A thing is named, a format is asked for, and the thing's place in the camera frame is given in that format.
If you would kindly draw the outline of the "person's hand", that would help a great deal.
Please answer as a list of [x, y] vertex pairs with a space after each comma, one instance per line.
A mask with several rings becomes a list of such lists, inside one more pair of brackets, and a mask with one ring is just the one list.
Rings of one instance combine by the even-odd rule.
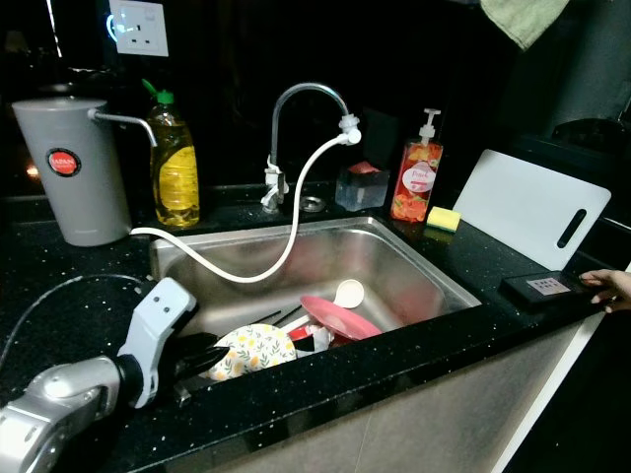
[[630, 310], [630, 274], [626, 271], [598, 269], [582, 272], [580, 280], [594, 288], [591, 303], [603, 306], [605, 312]]

